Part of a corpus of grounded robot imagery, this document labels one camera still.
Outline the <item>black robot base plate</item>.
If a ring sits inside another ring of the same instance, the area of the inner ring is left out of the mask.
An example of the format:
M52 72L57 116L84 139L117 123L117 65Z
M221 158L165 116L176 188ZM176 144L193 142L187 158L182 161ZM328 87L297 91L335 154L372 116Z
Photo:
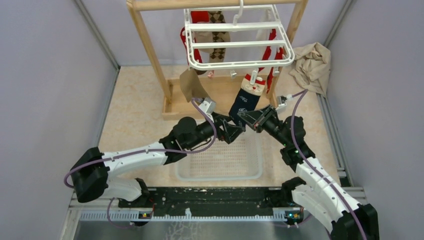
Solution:
M142 218L184 217L247 220L266 217L289 225L308 219L281 187L157 187L133 201L118 199L122 209L145 208Z

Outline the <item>white plastic basket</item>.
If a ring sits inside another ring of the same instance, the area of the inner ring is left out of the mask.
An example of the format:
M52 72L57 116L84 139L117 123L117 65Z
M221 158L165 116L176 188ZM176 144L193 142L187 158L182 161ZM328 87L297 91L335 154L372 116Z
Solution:
M180 160L175 174L190 182L257 179L263 174L261 137L248 129L231 144L216 141L206 151Z

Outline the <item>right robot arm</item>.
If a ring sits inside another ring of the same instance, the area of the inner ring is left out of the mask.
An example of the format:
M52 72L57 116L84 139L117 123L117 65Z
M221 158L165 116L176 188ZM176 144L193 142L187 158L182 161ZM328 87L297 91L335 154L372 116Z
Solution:
M300 205L318 220L332 240L380 239L378 213L343 189L324 169L305 142L304 119L291 115L280 120L272 106L238 113L257 133L267 132L283 145L281 158L297 175L284 182L281 199Z

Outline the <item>white clip drying hanger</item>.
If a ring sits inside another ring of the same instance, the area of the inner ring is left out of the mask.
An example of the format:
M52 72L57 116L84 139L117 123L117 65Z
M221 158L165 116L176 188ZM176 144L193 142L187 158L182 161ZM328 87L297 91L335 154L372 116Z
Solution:
M192 23L192 11L222 11L226 23ZM229 70L235 76L238 69L251 69L257 75L260 70L271 68L275 76L278 68L290 65L295 59L291 40L275 4L246 5L241 1L236 6L186 8L183 14L189 49L211 50L200 52L203 63L196 62L193 54L185 51L188 68L200 74ZM190 32L210 32L211 41L192 43ZM212 32L229 32L230 42L212 42ZM226 48L223 62L209 62L214 48Z

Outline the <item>navy santa sock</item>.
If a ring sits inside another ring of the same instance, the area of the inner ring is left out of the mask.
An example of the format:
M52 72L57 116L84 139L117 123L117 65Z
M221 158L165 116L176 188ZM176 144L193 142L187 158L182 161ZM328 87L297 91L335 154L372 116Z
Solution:
M257 76L253 84L251 84L251 78L250 74L244 76L240 90L228 112L236 126L245 127L246 122L239 117L238 113L253 111L266 86L266 81L262 77Z

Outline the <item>tan brown sock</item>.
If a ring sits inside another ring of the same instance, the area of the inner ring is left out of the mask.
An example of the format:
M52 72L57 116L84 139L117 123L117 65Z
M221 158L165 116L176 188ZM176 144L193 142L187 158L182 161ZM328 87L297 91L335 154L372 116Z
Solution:
M209 98L194 69L188 68L179 76L180 89L187 102L192 99Z

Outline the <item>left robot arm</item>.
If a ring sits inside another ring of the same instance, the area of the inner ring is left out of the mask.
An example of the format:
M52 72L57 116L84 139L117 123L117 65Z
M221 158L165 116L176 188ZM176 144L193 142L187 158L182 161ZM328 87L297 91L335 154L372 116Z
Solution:
M176 163L191 154L210 148L214 141L234 142L246 129L231 124L231 118L218 113L197 123L186 116L173 126L169 134L147 146L125 151L101 152L98 147L85 151L66 176L79 203L88 203L100 197L118 198L138 207L149 203L150 193L140 179L122 179L118 176L132 170Z

